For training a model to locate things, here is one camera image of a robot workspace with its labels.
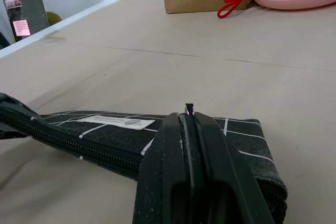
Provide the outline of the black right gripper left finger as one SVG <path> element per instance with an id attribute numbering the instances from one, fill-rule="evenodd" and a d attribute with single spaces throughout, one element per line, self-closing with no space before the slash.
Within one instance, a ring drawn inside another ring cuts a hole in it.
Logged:
<path id="1" fill-rule="evenodd" d="M 140 165 L 132 224 L 191 224 L 191 175 L 179 114 L 161 123 Z"/>

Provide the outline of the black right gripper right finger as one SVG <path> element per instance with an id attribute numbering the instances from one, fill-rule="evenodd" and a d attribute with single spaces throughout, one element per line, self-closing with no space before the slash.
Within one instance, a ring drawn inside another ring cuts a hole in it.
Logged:
<path id="1" fill-rule="evenodd" d="M 194 115 L 206 181 L 205 224 L 275 224 L 249 165 L 210 116 Z"/>

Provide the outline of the black grid zip pouch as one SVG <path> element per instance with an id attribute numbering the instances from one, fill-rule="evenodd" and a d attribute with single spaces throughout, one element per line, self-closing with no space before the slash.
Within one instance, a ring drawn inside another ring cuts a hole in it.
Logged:
<path id="1" fill-rule="evenodd" d="M 190 166 L 191 224 L 205 224 L 207 189 L 194 116 L 185 112 L 177 114 L 184 127 Z M 145 152 L 167 116 L 103 111 L 40 115 L 15 98 L 0 93 L 0 139 L 30 136 L 137 183 Z M 287 188 L 276 170 L 261 123 L 256 119 L 213 119 L 249 165 L 275 224 L 283 224 Z"/>

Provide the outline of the olive green chair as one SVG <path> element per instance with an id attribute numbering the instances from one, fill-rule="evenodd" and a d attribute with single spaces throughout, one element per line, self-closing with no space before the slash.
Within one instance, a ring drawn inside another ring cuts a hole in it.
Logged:
<path id="1" fill-rule="evenodd" d="M 61 17 L 58 14 L 53 13 L 53 12 L 46 12 L 46 16 L 47 16 L 49 26 L 52 26 L 62 21 Z"/>

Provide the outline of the pink plastic plate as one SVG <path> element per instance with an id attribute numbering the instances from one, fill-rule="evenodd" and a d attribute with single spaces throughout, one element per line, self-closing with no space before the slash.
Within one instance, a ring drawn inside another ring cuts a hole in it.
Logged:
<path id="1" fill-rule="evenodd" d="M 254 0 L 258 5 L 277 10 L 311 9 L 335 4 L 336 0 Z"/>

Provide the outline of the black computer monitor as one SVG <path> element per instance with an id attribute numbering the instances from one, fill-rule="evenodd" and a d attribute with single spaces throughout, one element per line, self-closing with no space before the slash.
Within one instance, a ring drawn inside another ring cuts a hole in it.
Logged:
<path id="1" fill-rule="evenodd" d="M 16 42 L 49 27 L 43 0 L 3 0 Z"/>

